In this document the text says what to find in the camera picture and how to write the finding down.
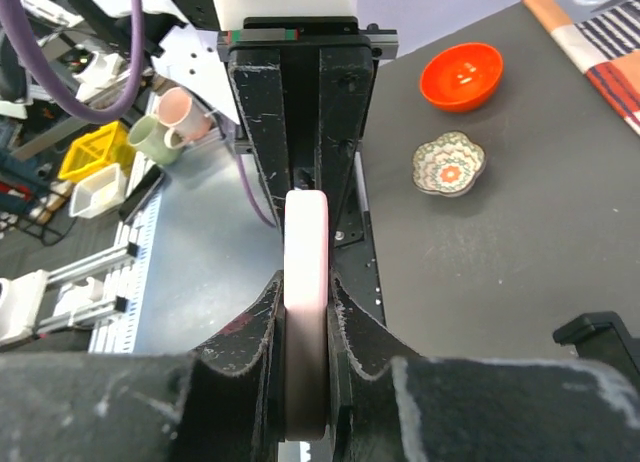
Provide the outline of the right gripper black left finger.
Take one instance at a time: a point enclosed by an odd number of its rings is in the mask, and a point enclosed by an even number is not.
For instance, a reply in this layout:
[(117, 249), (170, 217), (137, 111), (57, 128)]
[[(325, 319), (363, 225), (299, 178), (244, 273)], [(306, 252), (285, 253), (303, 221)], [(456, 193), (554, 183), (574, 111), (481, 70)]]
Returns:
[(90, 354), (71, 336), (1, 356), (5, 461), (273, 461), (283, 275), (195, 349)]

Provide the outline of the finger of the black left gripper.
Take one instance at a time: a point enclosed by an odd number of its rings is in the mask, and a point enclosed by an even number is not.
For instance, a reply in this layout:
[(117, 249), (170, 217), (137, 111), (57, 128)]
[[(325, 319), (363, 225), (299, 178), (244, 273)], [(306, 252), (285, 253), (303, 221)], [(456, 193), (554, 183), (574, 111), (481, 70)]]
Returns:
[(292, 177), (280, 53), (276, 49), (233, 50), (228, 74), (269, 206), (276, 225), (282, 227)]

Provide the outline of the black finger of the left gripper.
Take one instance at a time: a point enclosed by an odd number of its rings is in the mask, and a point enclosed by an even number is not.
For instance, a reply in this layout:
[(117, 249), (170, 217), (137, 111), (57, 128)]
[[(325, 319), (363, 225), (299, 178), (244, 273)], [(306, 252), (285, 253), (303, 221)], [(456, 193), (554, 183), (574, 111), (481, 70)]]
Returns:
[(317, 187), (327, 197), (331, 217), (343, 204), (373, 74), (367, 46), (320, 50)]

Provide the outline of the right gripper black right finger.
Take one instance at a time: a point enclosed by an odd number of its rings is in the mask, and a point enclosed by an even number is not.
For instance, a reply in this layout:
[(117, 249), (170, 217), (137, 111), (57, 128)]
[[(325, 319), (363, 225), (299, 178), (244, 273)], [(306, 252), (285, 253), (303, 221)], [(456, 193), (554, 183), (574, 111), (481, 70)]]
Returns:
[(639, 394), (596, 361), (424, 357), (330, 279), (337, 461), (635, 461)]

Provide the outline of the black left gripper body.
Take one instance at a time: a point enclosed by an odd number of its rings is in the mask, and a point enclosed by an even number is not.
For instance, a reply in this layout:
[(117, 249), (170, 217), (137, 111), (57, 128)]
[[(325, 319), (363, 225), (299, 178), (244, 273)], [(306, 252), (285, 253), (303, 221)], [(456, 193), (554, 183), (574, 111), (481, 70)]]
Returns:
[(399, 50), (398, 32), (377, 24), (359, 27), (355, 16), (247, 17), (241, 29), (220, 31), (217, 52), (227, 62), (237, 48), (280, 46), (369, 47), (374, 60), (393, 60)]

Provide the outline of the black phone pink case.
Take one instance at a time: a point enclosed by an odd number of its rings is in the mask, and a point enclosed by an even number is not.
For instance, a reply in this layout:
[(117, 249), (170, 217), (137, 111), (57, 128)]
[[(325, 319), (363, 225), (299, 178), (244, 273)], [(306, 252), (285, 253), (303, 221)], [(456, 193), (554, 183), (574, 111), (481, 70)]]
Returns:
[(323, 437), (328, 405), (328, 206), (318, 190), (292, 190), (284, 219), (284, 426), (288, 441)]

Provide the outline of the black phone stand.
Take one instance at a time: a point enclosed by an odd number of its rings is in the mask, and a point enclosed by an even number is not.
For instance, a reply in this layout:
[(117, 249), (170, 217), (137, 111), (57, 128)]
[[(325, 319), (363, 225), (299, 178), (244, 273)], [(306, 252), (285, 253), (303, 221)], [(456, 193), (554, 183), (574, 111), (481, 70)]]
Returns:
[(639, 367), (639, 338), (616, 312), (583, 313), (557, 328), (552, 338), (558, 345), (573, 346), (581, 358), (628, 360)]

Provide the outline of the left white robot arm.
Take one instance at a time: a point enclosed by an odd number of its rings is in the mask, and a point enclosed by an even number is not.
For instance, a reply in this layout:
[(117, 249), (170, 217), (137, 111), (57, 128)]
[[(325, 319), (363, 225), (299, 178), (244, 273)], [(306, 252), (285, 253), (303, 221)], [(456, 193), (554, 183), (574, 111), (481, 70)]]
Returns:
[(19, 59), (66, 112), (92, 123), (120, 118), (144, 65), (162, 52), (163, 25), (210, 29), (277, 225), (291, 218), (301, 183), (304, 193), (324, 195), (328, 223), (337, 227), (378, 65), (397, 54), (395, 31), (361, 28), (355, 0), (169, 0), (177, 12), (162, 15), (129, 0), (128, 18), (109, 16), (94, 0), (68, 1), (130, 62), (124, 94), (106, 109), (70, 93), (33, 36), (22, 1), (1, 0), (1, 25)]

